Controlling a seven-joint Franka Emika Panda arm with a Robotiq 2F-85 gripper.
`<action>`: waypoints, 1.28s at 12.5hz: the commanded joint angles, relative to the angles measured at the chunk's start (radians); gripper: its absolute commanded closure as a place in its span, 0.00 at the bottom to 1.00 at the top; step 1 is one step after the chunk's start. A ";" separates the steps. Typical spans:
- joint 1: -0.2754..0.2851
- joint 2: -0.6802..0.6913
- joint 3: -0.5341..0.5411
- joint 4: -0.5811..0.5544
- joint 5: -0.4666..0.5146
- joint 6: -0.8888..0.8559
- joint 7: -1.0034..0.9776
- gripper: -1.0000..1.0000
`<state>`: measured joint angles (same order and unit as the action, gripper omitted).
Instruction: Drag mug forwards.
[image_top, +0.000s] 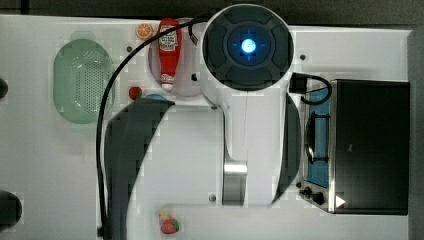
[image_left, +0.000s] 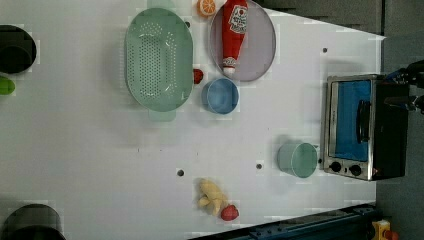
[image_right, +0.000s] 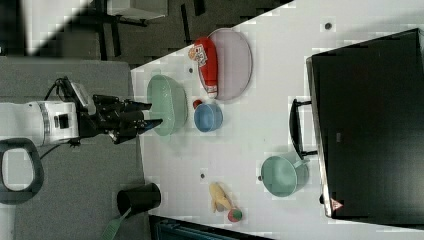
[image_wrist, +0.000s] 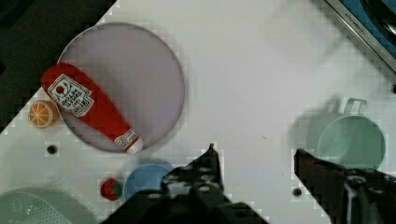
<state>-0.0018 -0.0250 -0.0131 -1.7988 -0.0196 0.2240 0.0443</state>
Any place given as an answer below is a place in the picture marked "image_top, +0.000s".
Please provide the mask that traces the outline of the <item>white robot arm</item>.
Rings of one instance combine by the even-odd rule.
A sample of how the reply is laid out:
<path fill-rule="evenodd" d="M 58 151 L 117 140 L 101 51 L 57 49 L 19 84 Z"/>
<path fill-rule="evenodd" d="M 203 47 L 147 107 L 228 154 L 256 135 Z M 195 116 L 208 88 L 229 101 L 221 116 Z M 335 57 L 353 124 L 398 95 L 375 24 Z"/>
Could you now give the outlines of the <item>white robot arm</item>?
<path fill-rule="evenodd" d="M 222 9 L 195 54 L 203 106 L 142 97 L 108 123 L 106 240 L 160 240 L 168 207 L 268 207 L 287 178 L 294 39 L 259 5 Z"/>

